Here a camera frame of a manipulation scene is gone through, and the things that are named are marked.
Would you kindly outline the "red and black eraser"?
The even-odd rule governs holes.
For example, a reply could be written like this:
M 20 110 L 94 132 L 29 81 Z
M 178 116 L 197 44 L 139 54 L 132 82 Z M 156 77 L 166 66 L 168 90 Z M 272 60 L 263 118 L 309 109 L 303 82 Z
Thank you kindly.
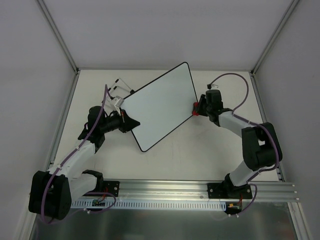
M 193 103 L 193 109 L 192 109 L 192 115 L 193 115 L 193 116 L 199 116 L 199 113 L 198 113 L 198 105 L 199 105 L 198 102 L 194 102 L 194 103 Z

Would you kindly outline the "white whiteboard with black rim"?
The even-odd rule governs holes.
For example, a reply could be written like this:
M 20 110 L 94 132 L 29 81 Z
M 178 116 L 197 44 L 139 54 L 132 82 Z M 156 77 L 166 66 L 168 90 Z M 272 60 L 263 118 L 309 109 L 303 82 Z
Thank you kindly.
M 140 122 L 131 132 L 145 153 L 191 118 L 197 101 L 189 64 L 182 62 L 125 97 L 121 108 Z

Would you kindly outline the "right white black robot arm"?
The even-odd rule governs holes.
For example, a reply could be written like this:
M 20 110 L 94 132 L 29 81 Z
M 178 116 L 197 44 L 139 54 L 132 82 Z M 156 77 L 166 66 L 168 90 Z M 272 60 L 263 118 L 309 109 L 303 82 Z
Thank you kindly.
M 272 171 L 283 159 L 274 126 L 254 123 L 225 108 L 219 90 L 207 90 L 193 104 L 192 114 L 204 116 L 216 126 L 227 129 L 241 138 L 242 162 L 228 173 L 221 183 L 207 185 L 209 198 L 248 199 L 249 183 L 259 173 Z

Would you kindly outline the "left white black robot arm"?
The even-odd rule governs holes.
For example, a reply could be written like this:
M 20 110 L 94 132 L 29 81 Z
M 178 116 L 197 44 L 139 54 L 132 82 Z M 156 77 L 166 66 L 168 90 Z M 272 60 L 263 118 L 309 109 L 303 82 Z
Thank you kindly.
M 123 109 L 107 114 L 102 106 L 91 107 L 74 149 L 61 163 L 33 175 L 28 210 L 43 219 L 63 220 L 74 201 L 83 195 L 100 195 L 104 191 L 101 172 L 84 170 L 80 176 L 76 174 L 101 148 L 106 133 L 114 130 L 127 133 L 140 124 Z

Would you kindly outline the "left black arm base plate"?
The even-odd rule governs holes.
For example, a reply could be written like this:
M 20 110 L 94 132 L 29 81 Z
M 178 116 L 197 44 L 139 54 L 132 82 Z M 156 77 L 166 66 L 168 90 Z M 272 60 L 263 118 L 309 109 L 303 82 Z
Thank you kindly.
M 120 182 L 115 180 L 104 180 L 102 184 L 102 191 L 112 194 L 116 198 L 119 195 Z

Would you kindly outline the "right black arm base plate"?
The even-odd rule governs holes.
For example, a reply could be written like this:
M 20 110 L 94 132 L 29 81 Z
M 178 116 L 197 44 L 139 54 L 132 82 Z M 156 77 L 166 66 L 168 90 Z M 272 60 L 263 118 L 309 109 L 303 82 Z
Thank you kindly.
M 208 183 L 207 193 L 209 199 L 240 199 L 250 200 L 253 198 L 251 187 L 248 184 L 242 186 L 227 186 L 223 182 Z

